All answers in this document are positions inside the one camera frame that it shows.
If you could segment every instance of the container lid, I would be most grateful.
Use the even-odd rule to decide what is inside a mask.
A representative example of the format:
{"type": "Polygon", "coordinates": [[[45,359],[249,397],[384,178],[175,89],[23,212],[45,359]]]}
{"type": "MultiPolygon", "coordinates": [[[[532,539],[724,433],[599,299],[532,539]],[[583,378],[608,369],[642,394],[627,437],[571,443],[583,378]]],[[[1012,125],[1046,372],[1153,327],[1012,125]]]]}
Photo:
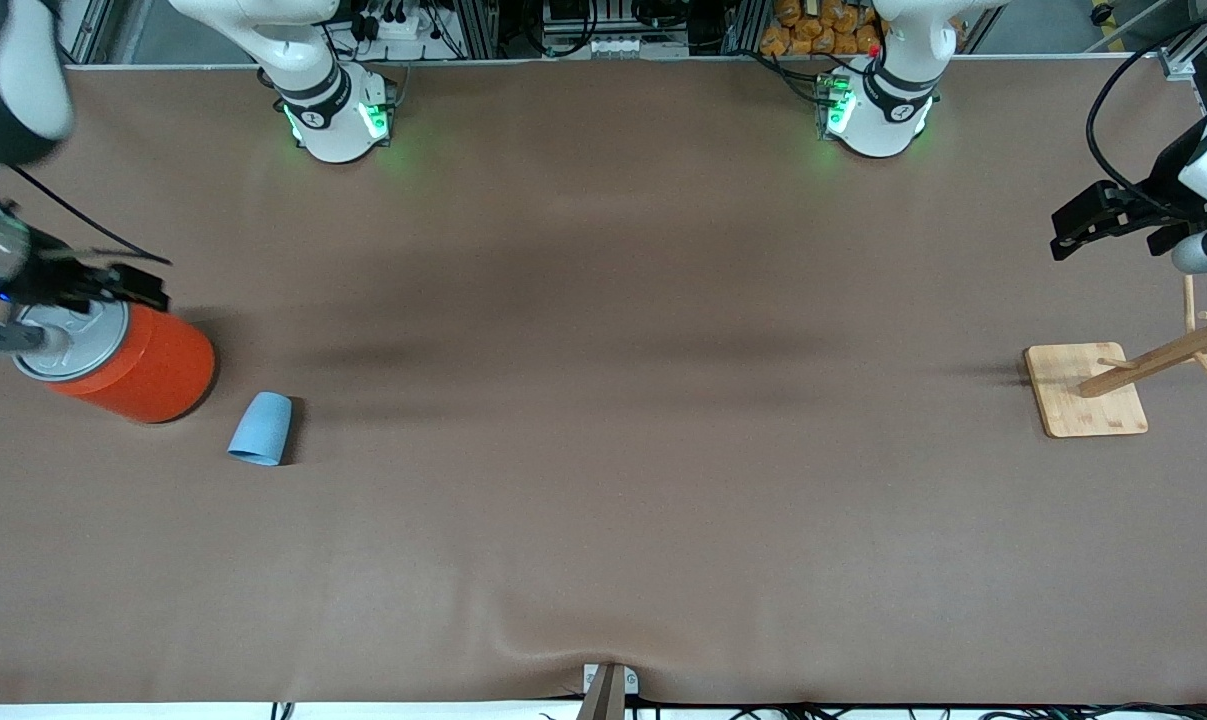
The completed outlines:
{"type": "Polygon", "coordinates": [[[69,343],[51,352],[27,352],[14,357],[22,373],[45,382],[72,381],[92,373],[113,356],[127,334],[127,302],[92,302],[87,314],[53,305],[35,305],[21,311],[17,322],[63,330],[69,343]]]}

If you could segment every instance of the table surface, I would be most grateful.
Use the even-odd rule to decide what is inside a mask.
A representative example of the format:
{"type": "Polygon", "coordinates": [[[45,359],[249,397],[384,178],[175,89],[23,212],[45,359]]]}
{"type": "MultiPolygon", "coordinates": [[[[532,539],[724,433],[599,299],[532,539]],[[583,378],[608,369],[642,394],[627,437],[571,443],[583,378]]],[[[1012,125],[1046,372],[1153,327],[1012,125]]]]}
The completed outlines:
{"type": "MultiPolygon", "coordinates": [[[[891,160],[748,63],[419,69],[343,166],[252,74],[74,74],[36,175],[173,257],[223,370],[138,427],[0,359],[0,702],[556,696],[597,660],[661,701],[1207,701],[1207,379],[1053,441],[1024,375],[1180,332],[1138,238],[1048,253],[1114,66],[956,63],[891,160]],[[225,456],[263,390],[292,466],[225,456]]],[[[1199,110],[1132,75],[1100,135],[1141,177],[1199,110]]]]}

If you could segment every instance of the pile of potatoes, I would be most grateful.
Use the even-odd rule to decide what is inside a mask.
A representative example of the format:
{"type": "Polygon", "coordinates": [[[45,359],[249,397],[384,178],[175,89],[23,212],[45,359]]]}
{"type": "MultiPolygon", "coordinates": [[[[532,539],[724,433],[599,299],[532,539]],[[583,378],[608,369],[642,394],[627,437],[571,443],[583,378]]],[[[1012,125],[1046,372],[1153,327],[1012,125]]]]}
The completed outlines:
{"type": "MultiPolygon", "coordinates": [[[[832,53],[835,55],[870,54],[882,45],[879,28],[886,33],[887,22],[874,14],[874,8],[845,4],[844,0],[820,0],[809,8],[820,6],[818,14],[809,14],[803,0],[776,0],[774,22],[759,42],[764,55],[810,55],[832,53]]],[[[964,27],[958,18],[951,19],[960,33],[960,47],[964,40],[964,27]]]]}

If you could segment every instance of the wooden post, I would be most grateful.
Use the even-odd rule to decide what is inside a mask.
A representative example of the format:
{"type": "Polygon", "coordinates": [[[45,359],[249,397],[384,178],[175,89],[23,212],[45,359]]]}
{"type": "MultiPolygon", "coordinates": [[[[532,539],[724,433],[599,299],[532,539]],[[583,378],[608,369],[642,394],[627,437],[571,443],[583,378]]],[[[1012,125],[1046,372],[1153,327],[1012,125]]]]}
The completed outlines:
{"type": "Polygon", "coordinates": [[[1079,386],[1079,396],[1104,396],[1107,392],[1149,377],[1172,365],[1179,365],[1183,361],[1193,361],[1195,355],[1202,352],[1207,352],[1207,324],[1184,336],[1176,338],[1166,345],[1160,345],[1137,359],[1130,359],[1129,363],[1132,363],[1135,368],[1114,368],[1084,381],[1079,386]]]}

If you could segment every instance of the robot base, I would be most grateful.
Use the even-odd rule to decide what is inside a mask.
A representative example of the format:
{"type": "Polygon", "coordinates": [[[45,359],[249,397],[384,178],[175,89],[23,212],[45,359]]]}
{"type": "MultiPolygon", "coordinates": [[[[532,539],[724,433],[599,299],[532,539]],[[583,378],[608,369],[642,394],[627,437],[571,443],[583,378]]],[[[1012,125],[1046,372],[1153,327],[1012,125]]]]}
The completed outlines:
{"type": "MultiPolygon", "coordinates": [[[[864,66],[869,63],[863,60],[858,64],[864,66]]],[[[826,110],[817,109],[817,122],[824,129],[824,135],[839,137],[850,150],[869,158],[891,158],[909,147],[910,141],[923,131],[932,100],[914,118],[904,123],[888,122],[884,111],[869,101],[864,78],[859,74],[839,68],[833,76],[847,81],[851,98],[838,121],[826,110]]]]}
{"type": "Polygon", "coordinates": [[[350,101],[333,115],[328,127],[316,129],[292,119],[297,145],[323,163],[350,163],[378,145],[389,145],[393,123],[393,90],[380,74],[357,63],[342,63],[350,74],[350,101]]]}

